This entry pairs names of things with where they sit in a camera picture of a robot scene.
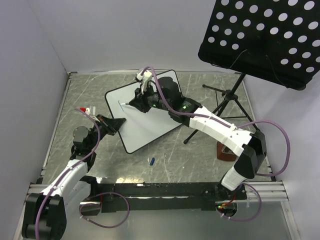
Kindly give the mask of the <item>white whiteboard black frame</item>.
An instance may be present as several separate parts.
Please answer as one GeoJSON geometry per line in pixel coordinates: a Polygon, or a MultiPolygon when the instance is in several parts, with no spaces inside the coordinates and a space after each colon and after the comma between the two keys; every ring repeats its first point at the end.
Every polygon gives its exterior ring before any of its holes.
{"type": "Polygon", "coordinates": [[[181,126],[167,111],[152,108],[143,113],[130,105],[124,105],[135,97],[135,90],[139,87],[140,84],[134,81],[109,90],[104,95],[111,116],[114,119],[126,119],[118,133],[128,154],[138,151],[181,126]]]}

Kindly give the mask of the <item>blue marker cap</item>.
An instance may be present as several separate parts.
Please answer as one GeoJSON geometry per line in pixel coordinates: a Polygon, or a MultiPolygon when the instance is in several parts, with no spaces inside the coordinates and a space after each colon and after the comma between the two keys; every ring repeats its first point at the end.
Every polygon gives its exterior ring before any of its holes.
{"type": "Polygon", "coordinates": [[[153,157],[153,158],[151,159],[151,161],[150,161],[149,165],[150,165],[150,166],[153,166],[153,165],[154,165],[154,163],[155,163],[155,158],[153,157]]]}

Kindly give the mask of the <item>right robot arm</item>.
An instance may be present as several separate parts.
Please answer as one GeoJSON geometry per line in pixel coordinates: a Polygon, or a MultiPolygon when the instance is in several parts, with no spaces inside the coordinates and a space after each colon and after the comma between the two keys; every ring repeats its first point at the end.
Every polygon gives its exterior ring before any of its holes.
{"type": "Polygon", "coordinates": [[[130,106],[142,113],[152,108],[167,111],[175,122],[207,134],[238,157],[220,180],[218,193],[223,199],[230,199],[242,182],[256,176],[267,155],[265,135],[261,131],[252,133],[241,129],[199,102],[184,97],[171,77],[155,80],[138,74],[135,79],[140,86],[134,91],[134,98],[128,103],[130,106]]]}

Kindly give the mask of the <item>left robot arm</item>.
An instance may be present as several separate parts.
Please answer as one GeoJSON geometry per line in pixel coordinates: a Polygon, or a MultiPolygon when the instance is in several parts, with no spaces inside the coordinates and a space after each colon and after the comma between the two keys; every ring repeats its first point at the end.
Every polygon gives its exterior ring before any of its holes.
{"type": "Polygon", "coordinates": [[[21,229],[25,239],[60,240],[67,217],[82,200],[93,201],[99,195],[96,178],[87,175],[95,163],[95,150],[104,136],[118,133],[126,119],[85,116],[93,127],[79,126],[73,131],[71,156],[64,170],[41,192],[26,198],[21,229]]]}

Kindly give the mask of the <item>black perforated music stand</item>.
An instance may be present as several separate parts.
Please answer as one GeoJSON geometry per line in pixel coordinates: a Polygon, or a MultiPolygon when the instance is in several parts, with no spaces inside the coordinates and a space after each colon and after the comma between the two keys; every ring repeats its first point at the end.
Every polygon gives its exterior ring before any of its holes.
{"type": "Polygon", "coordinates": [[[218,0],[198,58],[302,91],[320,70],[320,3],[218,0]]]}

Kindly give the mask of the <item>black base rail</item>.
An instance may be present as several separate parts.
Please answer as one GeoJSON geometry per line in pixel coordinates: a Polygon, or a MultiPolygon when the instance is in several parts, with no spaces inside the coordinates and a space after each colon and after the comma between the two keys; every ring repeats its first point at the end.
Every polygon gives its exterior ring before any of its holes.
{"type": "Polygon", "coordinates": [[[246,200],[242,185],[235,191],[217,182],[97,183],[85,203],[97,203],[102,213],[149,210],[200,209],[214,211],[216,204],[246,200]]]}

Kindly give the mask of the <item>aluminium frame rail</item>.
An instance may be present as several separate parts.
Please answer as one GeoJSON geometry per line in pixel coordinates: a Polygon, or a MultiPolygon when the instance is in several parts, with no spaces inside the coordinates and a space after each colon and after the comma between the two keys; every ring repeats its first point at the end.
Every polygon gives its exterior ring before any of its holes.
{"type": "Polygon", "coordinates": [[[285,185],[282,181],[249,182],[245,185],[247,200],[258,202],[287,202],[289,200],[285,185]]]}

